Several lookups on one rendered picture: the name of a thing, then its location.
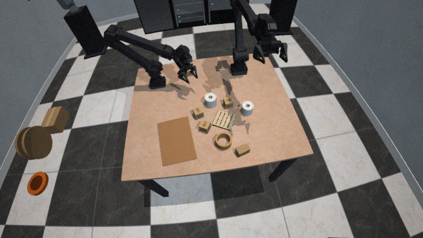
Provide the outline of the brown open cylinder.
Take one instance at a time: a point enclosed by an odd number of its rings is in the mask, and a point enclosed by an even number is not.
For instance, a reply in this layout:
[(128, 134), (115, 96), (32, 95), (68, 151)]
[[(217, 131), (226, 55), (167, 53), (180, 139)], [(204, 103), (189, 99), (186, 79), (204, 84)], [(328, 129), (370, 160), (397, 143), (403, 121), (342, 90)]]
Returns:
[[(226, 144), (226, 145), (221, 145), (220, 143), (218, 143), (218, 140), (219, 140), (220, 138), (227, 138), (230, 142), (229, 142), (228, 144)], [(227, 149), (229, 149), (229, 148), (231, 147), (232, 137), (231, 137), (231, 135), (230, 135), (230, 134), (225, 133), (225, 132), (222, 132), (222, 133), (219, 133), (219, 134), (216, 136), (215, 141), (216, 141), (216, 146), (217, 146), (219, 149), (221, 149), (221, 150), (227, 150)]]

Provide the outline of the small square wooden pallet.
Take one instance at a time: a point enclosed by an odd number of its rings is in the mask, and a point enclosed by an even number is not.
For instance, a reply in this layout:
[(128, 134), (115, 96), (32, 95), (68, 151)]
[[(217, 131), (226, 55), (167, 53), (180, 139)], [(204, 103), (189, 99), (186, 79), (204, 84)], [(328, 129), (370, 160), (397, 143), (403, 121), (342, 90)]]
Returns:
[(236, 114), (225, 112), (225, 111), (222, 111), (222, 110), (218, 110), (212, 125), (231, 131), (235, 117), (236, 117)]

